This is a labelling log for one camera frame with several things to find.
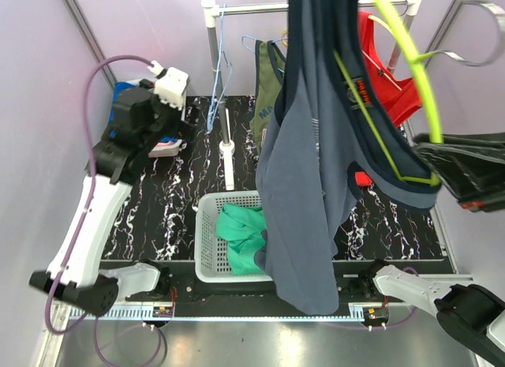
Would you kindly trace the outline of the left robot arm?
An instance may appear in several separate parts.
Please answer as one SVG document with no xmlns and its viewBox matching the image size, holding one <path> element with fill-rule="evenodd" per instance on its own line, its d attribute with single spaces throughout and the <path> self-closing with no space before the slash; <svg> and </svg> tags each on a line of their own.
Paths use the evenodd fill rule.
<svg viewBox="0 0 505 367">
<path fill-rule="evenodd" d="M 57 256 L 32 273 L 31 287 L 93 316 L 104 316 L 116 301 L 139 293 L 163 300 L 170 293 L 168 268 L 138 261 L 103 270 L 100 261 L 116 216 L 149 154 L 164 137 L 184 136 L 185 105 L 171 104 L 145 87 L 128 88 L 113 102 L 114 117 L 93 147 L 95 168 L 83 181 L 78 209 Z"/>
</svg>

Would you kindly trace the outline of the neon green hanger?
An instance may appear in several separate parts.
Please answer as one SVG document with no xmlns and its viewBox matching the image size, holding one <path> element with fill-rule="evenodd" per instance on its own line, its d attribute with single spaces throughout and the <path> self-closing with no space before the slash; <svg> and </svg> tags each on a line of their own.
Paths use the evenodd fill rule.
<svg viewBox="0 0 505 367">
<path fill-rule="evenodd" d="M 388 104 L 387 113 L 395 125 L 401 124 L 416 110 L 423 107 L 428 120 L 428 139 L 436 144 L 441 144 L 443 136 L 436 101 L 422 62 L 436 54 L 444 54 L 465 66 L 482 67 L 492 64 L 504 51 L 504 10 L 483 0 L 456 0 L 462 4 L 486 9 L 494 17 L 499 31 L 499 42 L 489 57 L 483 62 L 471 62 L 453 51 L 437 50 L 424 54 L 419 53 L 409 35 L 410 21 L 401 19 L 390 0 L 372 1 L 382 13 L 382 18 L 366 13 L 358 14 L 359 29 L 364 37 L 360 52 L 361 56 L 365 58 L 365 72 L 372 78 L 372 86 L 378 88 L 381 95 L 389 95 L 385 100 Z M 376 57 L 373 26 L 370 24 L 372 21 L 381 24 L 395 38 L 395 50 L 405 55 L 407 64 L 413 73 L 411 78 L 397 81 L 393 77 L 393 67 L 384 68 L 380 59 Z"/>
</svg>

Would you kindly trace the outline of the blue-grey tank top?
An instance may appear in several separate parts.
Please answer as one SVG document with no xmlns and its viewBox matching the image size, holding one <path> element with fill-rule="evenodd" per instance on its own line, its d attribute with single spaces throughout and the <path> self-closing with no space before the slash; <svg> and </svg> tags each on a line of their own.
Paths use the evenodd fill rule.
<svg viewBox="0 0 505 367">
<path fill-rule="evenodd" d="M 256 169 L 266 221 L 261 267 L 307 315 L 339 307 L 335 235 L 365 172 L 396 204 L 427 211 L 439 186 L 372 90 L 358 0 L 289 0 L 285 73 Z"/>
</svg>

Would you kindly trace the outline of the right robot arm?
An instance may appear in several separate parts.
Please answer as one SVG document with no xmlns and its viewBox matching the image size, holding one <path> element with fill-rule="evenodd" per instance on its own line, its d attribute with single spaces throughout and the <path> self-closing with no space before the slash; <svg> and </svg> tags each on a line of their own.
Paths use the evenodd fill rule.
<svg viewBox="0 0 505 367">
<path fill-rule="evenodd" d="M 471 212 L 504 208 L 504 135 L 450 135 L 443 143 L 422 133 L 414 152 L 457 200 Z M 385 260 L 375 260 L 358 276 L 359 294 L 368 301 L 397 298 L 434 316 L 454 340 L 494 366 L 504 364 L 504 301 L 490 290 L 470 284 L 429 282 Z"/>
</svg>

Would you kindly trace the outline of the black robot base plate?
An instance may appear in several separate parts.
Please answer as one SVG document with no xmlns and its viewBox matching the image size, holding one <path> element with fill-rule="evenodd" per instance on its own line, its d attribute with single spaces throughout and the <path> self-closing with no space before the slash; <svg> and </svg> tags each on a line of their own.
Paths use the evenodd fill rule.
<svg viewBox="0 0 505 367">
<path fill-rule="evenodd" d="M 443 260 L 391 260 L 398 268 L 412 267 L 422 275 L 452 274 L 448 258 Z M 333 262 L 339 286 L 347 286 L 347 276 L 357 275 L 372 264 L 371 260 L 337 260 Z M 175 317 L 288 317 L 304 316 L 275 294 L 273 282 L 204 283 L 196 277 L 194 261 L 165 261 L 161 267 L 172 274 L 170 285 L 176 287 Z M 348 302 L 367 301 L 363 295 L 341 294 L 340 309 L 335 315 L 349 314 Z"/>
</svg>

